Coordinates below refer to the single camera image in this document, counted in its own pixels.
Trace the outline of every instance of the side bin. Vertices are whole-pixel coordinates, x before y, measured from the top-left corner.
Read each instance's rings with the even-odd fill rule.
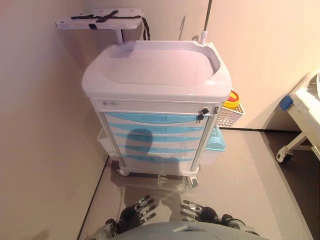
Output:
[[[218,126],[212,130],[211,137],[208,140],[206,148],[203,152],[200,164],[211,165],[219,157],[219,155],[226,150],[226,143],[224,137]]]

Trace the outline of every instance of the side basket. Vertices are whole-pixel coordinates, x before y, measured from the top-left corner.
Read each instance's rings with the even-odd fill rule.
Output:
[[[245,110],[241,103],[234,110],[222,107],[215,124],[221,128],[230,128],[245,114]]]

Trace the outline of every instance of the cart wheel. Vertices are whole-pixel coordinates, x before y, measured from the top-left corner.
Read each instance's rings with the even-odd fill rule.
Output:
[[[195,176],[186,176],[185,180],[191,188],[198,187],[198,179]]]
[[[276,154],[276,160],[279,164],[286,164],[293,158],[293,155],[288,153],[286,149],[283,147],[281,148],[278,153]]]
[[[121,170],[121,169],[118,169],[118,173],[119,173],[121,176],[123,176],[123,177],[127,177],[127,176],[129,176],[129,174],[130,174],[130,172],[128,172],[128,171],[123,171],[123,170]]]

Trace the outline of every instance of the wall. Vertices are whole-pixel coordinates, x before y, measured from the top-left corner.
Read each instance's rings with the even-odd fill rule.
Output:
[[[0,3],[0,239],[76,239],[104,165],[101,125],[81,89],[98,51],[90,34],[55,26],[81,9]]]
[[[208,0],[83,2],[88,10],[143,9],[152,40],[197,39],[208,6]],[[318,0],[213,0],[208,41],[227,65],[246,111],[234,127],[297,129],[277,105],[305,74],[320,68],[319,11]]]

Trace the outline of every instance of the hospital bed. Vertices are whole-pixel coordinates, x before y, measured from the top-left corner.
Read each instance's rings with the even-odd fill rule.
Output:
[[[301,133],[282,147],[276,160],[286,164],[294,156],[293,150],[312,150],[320,160],[320,69],[307,74],[285,96],[280,107],[287,111],[301,129]],[[301,145],[306,139],[310,145]]]

